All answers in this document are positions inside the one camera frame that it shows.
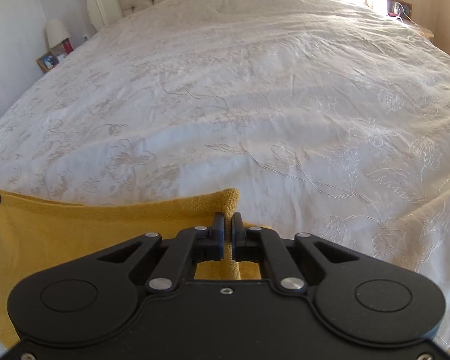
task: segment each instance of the red object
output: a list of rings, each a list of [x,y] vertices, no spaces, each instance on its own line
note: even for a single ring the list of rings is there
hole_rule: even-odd
[[[72,44],[70,43],[70,39],[65,39],[62,42],[62,45],[63,45],[63,48],[65,49],[65,52],[67,54],[70,54],[73,51],[73,47],[72,47]]]

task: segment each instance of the bed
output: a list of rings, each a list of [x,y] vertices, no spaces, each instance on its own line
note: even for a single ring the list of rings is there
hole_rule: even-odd
[[[248,222],[434,280],[450,351],[449,56],[339,0],[88,9],[99,33],[0,120],[0,188],[85,204],[238,188]]]

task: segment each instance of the yellow fabric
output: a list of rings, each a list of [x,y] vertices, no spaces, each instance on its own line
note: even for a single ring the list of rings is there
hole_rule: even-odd
[[[209,226],[215,212],[223,212],[229,224],[239,201],[237,190],[113,207],[50,202],[4,191],[0,195],[0,341],[6,347],[18,341],[8,318],[7,299],[20,280],[146,232],[168,239],[183,228]],[[225,260],[199,264],[195,277],[260,277],[257,264],[240,263],[240,271],[227,245]]]

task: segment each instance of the silver rivet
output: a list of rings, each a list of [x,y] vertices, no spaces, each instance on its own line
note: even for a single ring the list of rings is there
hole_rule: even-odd
[[[172,287],[172,281],[165,277],[156,277],[148,282],[150,288],[153,288],[157,291],[165,291],[169,290]]]
[[[287,290],[301,290],[305,282],[297,277],[286,277],[280,282],[280,285]]]
[[[220,293],[224,295],[231,295],[233,294],[233,290],[231,288],[225,287],[220,290]]]

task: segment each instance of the wooden nightstand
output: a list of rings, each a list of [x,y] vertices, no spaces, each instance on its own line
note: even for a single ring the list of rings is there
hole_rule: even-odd
[[[410,29],[412,29],[415,32],[418,32],[421,36],[423,36],[425,39],[430,40],[431,38],[433,38],[435,35],[433,34],[432,31],[430,31],[428,28],[425,28],[423,26],[419,26],[419,28],[414,25],[411,21],[409,20],[404,20],[403,21],[403,25],[405,27],[408,27]]]

